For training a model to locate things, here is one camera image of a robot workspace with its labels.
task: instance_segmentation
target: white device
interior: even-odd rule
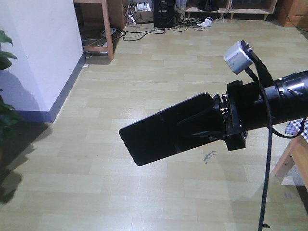
[[[197,23],[197,25],[198,26],[202,26],[202,27],[210,27],[211,26],[211,24],[212,24],[212,19],[210,19],[210,18],[206,18],[205,20],[204,20],[204,22],[202,22],[202,23]]]
[[[135,11],[151,11],[150,5],[145,2],[145,3],[140,3],[136,5]]]

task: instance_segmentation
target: checkered cloth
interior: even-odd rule
[[[296,135],[302,123],[301,119],[290,121],[285,128],[285,133],[288,135]],[[308,119],[305,121],[304,131],[302,133],[304,139],[308,142]]]

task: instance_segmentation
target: robotic arm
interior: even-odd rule
[[[225,141],[229,151],[245,148],[247,131],[269,124],[260,87],[268,98],[273,124],[308,115],[308,71],[273,80],[244,41],[226,52],[225,62],[235,74],[245,71],[253,82],[229,83],[221,97],[201,93],[119,131],[137,165],[217,140]]]

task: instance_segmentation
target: cardboard box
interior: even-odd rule
[[[136,24],[152,23],[153,11],[137,11],[134,13],[134,19],[136,20]]]

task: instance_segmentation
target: green plant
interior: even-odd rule
[[[4,31],[0,29],[0,44],[2,42],[9,42],[13,45],[11,38],[6,36]],[[0,49],[0,70],[12,65],[9,58],[17,59],[15,55]],[[21,116],[14,110],[13,106],[6,104],[0,96],[0,147],[2,147],[3,141],[13,132],[12,125],[20,120]]]

